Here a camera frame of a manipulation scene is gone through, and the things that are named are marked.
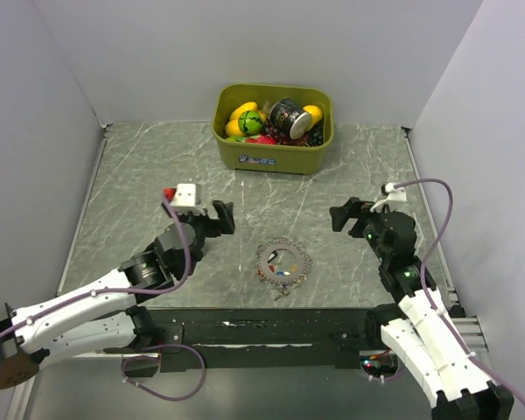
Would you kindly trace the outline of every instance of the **marble pattern surface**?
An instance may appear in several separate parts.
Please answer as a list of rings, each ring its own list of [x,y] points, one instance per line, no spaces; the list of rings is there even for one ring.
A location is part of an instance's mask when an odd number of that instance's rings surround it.
[[[334,233],[328,215],[351,196],[375,200],[386,181],[414,179],[410,156],[397,127],[344,124],[336,127],[321,169],[311,176],[232,171],[220,161],[209,123],[118,123],[108,142],[61,292],[91,283],[131,257],[170,223],[160,207],[163,188],[201,185],[212,200],[234,202],[236,232],[208,239],[208,253],[189,283],[155,297],[149,307],[371,307],[392,302],[377,274],[369,246]],[[403,209],[416,219],[417,253],[433,241],[424,201],[408,188]],[[277,236],[302,242],[313,260],[307,281],[278,301],[255,273],[257,245]],[[445,290],[436,253],[430,272]]]

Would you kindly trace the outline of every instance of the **yellow fruit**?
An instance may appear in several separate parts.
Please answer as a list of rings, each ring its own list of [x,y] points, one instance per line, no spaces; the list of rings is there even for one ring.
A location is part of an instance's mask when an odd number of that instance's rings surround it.
[[[261,115],[262,123],[266,123],[266,118],[267,118],[266,114],[263,113],[262,111],[259,111],[259,114]]]
[[[231,113],[229,121],[239,120],[239,116],[245,111],[256,111],[256,102],[246,102]]]
[[[226,124],[226,134],[228,136],[245,136],[242,131],[239,129],[239,121],[231,120]]]
[[[323,112],[315,105],[307,105],[304,107],[304,110],[311,114],[311,124],[309,124],[309,127],[307,127],[307,131],[309,131],[316,123],[321,121],[321,118],[323,118]]]

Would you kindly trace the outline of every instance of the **label on bin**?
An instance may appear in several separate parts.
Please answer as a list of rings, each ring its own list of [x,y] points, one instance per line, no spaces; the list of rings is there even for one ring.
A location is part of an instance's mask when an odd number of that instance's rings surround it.
[[[263,157],[250,157],[248,155],[239,155],[240,164],[259,164],[259,165],[276,165],[275,159],[265,159]]]

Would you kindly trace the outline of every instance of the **tin can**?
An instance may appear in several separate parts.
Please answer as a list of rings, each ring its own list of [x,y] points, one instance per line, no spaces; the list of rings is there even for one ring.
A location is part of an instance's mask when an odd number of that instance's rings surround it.
[[[270,110],[270,123],[292,140],[300,138],[312,123],[312,116],[292,99],[284,98]]]

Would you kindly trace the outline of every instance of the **plastic container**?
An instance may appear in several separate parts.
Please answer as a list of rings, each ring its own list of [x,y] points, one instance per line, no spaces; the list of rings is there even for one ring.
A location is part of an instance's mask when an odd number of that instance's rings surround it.
[[[225,126],[231,113],[245,102],[256,102],[263,109],[266,101],[271,104],[288,97],[300,106],[316,105],[323,111],[323,144],[317,147],[282,146],[229,142]],[[326,148],[333,142],[333,103],[323,92],[308,87],[235,84],[221,91],[214,112],[212,132],[218,141],[223,163],[231,169],[251,171],[286,172],[309,175],[323,161]]]

